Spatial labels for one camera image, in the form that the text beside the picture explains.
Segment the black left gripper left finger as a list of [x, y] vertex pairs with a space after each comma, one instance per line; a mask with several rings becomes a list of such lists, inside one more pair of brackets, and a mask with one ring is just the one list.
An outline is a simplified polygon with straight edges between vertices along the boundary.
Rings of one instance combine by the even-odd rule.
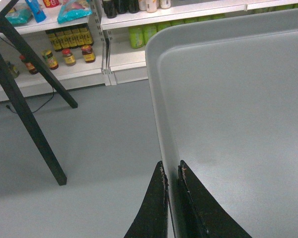
[[162, 161], [154, 169], [140, 209], [126, 238], [166, 238], [168, 234], [168, 179]]

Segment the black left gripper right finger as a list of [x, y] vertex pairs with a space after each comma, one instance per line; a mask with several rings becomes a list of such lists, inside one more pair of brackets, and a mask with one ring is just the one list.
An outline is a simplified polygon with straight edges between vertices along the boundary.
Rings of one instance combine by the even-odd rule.
[[189, 238], [249, 238], [183, 160], [178, 166], [181, 208]]

